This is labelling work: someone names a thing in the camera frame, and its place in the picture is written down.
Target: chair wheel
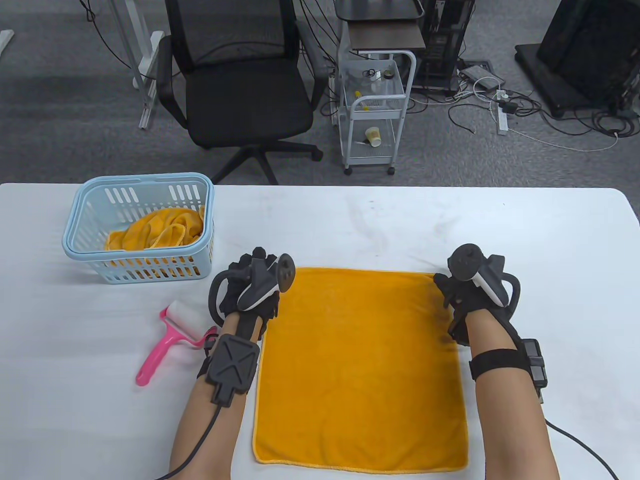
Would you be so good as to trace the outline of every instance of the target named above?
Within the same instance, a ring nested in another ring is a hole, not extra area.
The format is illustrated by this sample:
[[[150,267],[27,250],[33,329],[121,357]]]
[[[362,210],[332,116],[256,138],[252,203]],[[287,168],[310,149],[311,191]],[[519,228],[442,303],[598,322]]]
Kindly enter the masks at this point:
[[[322,160],[323,156],[324,156],[323,151],[320,150],[319,148],[317,148],[313,152],[311,152],[311,161],[312,162],[320,162],[320,160]]]

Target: computer tower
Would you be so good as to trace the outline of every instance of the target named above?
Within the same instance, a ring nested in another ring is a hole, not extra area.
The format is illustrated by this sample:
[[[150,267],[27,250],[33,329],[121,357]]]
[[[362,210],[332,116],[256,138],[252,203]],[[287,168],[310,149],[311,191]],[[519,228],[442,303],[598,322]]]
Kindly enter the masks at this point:
[[[424,50],[415,51],[418,61],[414,89],[458,91],[455,75],[462,45],[475,0],[424,0],[425,14],[418,20]]]
[[[640,72],[640,2],[563,0],[542,43],[516,51],[554,116],[628,109]]]

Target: black glove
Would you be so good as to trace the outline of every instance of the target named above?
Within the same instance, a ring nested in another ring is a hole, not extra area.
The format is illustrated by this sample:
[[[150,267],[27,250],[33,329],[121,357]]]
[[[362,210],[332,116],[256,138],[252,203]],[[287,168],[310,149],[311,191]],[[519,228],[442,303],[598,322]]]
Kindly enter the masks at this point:
[[[248,253],[240,257],[240,260],[236,263],[229,264],[229,270],[242,270],[251,265],[252,259],[266,259],[267,267],[272,265],[278,257],[275,255],[267,256],[267,253],[262,247],[256,247],[253,249],[253,254]],[[225,316],[238,311],[238,297],[249,286],[249,282],[238,278],[229,278],[227,286],[227,294],[220,302],[220,311]],[[249,310],[260,318],[262,318],[262,328],[260,329],[259,339],[262,338],[262,334],[267,329],[267,322],[278,315],[278,302],[280,301],[280,293],[276,292],[273,295],[265,298],[255,308]]]
[[[453,322],[449,326],[449,335],[456,343],[464,346],[469,345],[469,334],[467,332],[467,324],[465,322],[467,314],[476,310],[489,310],[491,315],[502,325],[514,342],[520,341],[518,332],[510,323],[517,299],[506,307],[498,307],[489,296],[471,280],[463,282],[453,277],[448,277],[441,273],[433,275],[433,281],[444,295],[444,307],[451,305],[453,307]]]

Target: paper cup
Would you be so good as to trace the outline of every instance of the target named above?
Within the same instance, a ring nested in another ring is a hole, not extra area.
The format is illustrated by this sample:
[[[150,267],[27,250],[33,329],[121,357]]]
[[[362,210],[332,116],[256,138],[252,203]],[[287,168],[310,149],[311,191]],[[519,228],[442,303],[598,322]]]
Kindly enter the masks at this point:
[[[382,145],[382,138],[380,138],[380,129],[378,127],[370,127],[365,130],[364,134],[367,136],[367,140],[369,140],[372,147]]]

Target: chair backrest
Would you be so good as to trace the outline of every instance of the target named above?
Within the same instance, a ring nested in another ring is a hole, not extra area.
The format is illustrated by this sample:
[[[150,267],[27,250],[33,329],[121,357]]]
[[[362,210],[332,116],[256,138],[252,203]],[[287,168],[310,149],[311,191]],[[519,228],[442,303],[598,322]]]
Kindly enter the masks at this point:
[[[180,70],[298,57],[292,0],[164,0]]]

